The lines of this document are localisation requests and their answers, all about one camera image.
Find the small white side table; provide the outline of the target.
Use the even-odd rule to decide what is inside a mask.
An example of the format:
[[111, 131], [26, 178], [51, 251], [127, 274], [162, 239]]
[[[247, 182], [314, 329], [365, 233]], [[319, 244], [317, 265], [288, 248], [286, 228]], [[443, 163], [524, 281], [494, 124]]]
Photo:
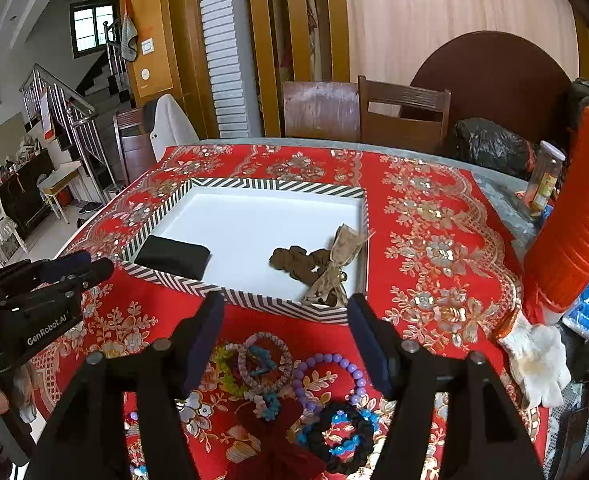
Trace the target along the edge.
[[82, 164], [80, 162], [65, 162], [57, 170], [40, 182], [37, 187], [45, 197], [46, 203], [52, 208], [58, 219], [69, 224], [69, 220], [59, 203], [57, 195], [73, 180], [81, 177]]

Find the metal stair railing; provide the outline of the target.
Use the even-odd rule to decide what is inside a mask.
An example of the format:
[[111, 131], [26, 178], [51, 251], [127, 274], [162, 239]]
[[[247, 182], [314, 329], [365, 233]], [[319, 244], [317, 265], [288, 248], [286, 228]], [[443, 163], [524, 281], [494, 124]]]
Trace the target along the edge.
[[104, 23], [104, 52], [78, 86], [65, 84], [35, 64], [20, 87], [29, 123], [41, 122], [46, 107], [61, 151], [79, 160], [102, 200], [121, 191], [121, 167], [113, 116], [134, 107], [134, 94], [121, 54], [121, 23]]

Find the round dark wooden tabletop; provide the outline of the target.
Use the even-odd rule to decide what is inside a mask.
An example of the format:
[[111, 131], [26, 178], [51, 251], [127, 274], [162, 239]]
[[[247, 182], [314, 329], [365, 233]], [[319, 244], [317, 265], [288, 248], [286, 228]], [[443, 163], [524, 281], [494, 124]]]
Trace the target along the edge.
[[451, 92], [445, 151], [455, 152], [456, 122], [485, 118], [537, 144], [570, 145], [571, 80], [543, 49], [509, 32], [468, 32], [421, 64], [411, 85]]

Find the stack of red cups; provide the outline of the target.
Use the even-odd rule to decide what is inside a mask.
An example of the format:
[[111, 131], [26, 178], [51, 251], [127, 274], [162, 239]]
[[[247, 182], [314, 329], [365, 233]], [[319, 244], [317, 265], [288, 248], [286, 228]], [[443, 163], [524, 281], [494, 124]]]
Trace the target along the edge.
[[523, 313], [565, 313], [589, 284], [589, 106], [558, 200], [523, 262]]

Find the striped white tray box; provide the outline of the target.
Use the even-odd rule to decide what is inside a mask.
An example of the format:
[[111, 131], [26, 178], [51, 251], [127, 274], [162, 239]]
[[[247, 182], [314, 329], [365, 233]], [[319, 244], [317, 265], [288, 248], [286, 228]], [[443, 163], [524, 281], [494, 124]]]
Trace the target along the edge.
[[[236, 306], [300, 320], [345, 325], [344, 307], [304, 304], [304, 285], [270, 267], [279, 247], [331, 247], [339, 226], [369, 228], [364, 188], [250, 178], [191, 178], [153, 209], [122, 252], [134, 278], [203, 297], [221, 292]], [[210, 257], [202, 278], [151, 269], [137, 258], [150, 236], [201, 245]]]

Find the brown flower scrunchie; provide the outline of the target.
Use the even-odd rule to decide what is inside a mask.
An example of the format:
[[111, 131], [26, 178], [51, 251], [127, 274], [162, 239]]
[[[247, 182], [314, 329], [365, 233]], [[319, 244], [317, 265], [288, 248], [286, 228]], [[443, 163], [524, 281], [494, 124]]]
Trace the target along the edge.
[[300, 246], [291, 246], [288, 249], [276, 248], [270, 256], [270, 266], [288, 273], [294, 280], [312, 286], [327, 270], [329, 260], [331, 252], [328, 249], [307, 252]]

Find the wooden chair behind table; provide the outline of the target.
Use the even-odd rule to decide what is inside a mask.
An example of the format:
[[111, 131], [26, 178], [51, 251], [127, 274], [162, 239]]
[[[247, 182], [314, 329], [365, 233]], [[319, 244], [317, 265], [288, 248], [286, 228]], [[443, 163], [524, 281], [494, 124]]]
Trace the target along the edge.
[[451, 92], [357, 77], [361, 142], [441, 155], [449, 128]]

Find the leopard print bow clip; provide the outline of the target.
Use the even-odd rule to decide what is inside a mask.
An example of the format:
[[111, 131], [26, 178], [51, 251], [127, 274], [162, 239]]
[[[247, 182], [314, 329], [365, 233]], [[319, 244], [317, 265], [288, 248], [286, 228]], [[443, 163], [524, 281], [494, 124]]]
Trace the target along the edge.
[[329, 306], [331, 304], [329, 297], [334, 296], [335, 307], [345, 307], [349, 301], [345, 285], [343, 285], [345, 267], [357, 258], [361, 249], [372, 236], [373, 233], [369, 231], [357, 232], [346, 224], [339, 226], [331, 249], [329, 249], [327, 268], [303, 296], [302, 302]]

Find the red satin bow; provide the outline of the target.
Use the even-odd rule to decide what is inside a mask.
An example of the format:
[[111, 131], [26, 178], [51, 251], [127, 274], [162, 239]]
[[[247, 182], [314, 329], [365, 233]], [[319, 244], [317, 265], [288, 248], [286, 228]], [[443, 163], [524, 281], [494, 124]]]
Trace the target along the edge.
[[274, 420], [258, 418], [249, 405], [237, 414], [240, 426], [261, 444], [261, 450], [228, 468], [226, 479], [318, 479], [326, 464], [287, 439], [288, 430], [303, 413], [301, 404], [282, 399]]

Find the clear jar with label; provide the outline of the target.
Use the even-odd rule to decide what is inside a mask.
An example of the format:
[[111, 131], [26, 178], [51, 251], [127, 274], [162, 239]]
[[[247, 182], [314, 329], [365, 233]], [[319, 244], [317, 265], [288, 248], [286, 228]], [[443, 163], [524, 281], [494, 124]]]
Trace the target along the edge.
[[546, 141], [540, 143], [534, 170], [523, 194], [523, 206], [531, 218], [537, 218], [544, 211], [565, 160], [566, 155], [559, 148]]

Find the window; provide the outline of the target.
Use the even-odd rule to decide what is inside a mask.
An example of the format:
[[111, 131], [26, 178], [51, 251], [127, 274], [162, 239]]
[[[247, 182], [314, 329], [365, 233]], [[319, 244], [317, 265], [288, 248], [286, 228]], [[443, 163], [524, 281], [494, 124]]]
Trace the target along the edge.
[[114, 41], [112, 24], [118, 18], [118, 1], [90, 0], [72, 3], [70, 24], [73, 55], [76, 58], [98, 52], [108, 40]]

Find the black velvet pouch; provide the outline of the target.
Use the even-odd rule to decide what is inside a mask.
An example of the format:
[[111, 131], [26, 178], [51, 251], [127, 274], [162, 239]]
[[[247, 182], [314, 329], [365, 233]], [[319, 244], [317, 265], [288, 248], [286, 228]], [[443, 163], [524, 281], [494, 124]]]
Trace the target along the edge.
[[138, 266], [201, 281], [211, 257], [208, 248], [150, 235], [134, 260]]

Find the black plastic bag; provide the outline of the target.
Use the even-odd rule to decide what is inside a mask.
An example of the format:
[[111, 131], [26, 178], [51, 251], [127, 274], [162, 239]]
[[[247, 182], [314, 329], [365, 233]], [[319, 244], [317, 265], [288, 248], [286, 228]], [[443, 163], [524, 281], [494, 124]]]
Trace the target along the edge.
[[454, 125], [455, 153], [462, 162], [509, 174], [523, 180], [534, 170], [533, 144], [485, 118], [460, 120]]

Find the white jacket on chair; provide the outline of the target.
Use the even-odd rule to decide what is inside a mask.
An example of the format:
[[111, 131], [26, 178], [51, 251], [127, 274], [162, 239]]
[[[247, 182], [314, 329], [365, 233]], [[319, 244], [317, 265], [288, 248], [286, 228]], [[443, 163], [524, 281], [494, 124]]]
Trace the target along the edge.
[[153, 154], [158, 162], [167, 148], [200, 141], [183, 108], [171, 94], [164, 94], [142, 107], [142, 128], [149, 134]]

